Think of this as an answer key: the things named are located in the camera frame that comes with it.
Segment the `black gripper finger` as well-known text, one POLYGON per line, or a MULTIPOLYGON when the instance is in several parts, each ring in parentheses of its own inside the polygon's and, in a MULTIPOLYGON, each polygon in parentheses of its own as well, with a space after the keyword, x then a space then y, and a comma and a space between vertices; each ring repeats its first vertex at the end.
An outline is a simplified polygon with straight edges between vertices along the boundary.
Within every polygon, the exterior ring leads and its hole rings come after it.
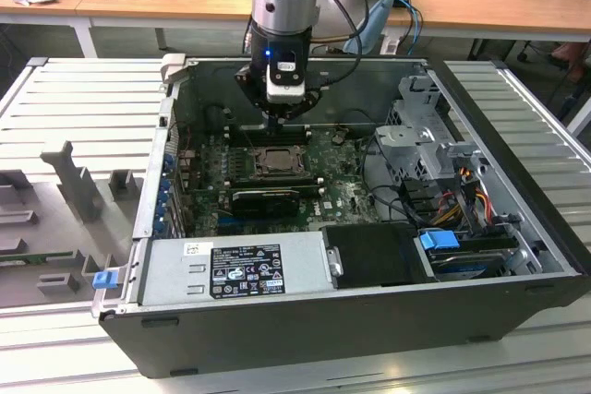
POLYGON ((320 89, 310 89, 304 94, 302 102, 298 104, 285 105, 276 119, 275 132, 281 132, 285 123, 292 121, 314 108, 320 101, 320 89))
POLYGON ((250 103, 261 111, 266 131, 276 134, 280 124, 274 106, 268 101, 265 75, 254 66, 243 66, 235 73, 235 81, 250 103))

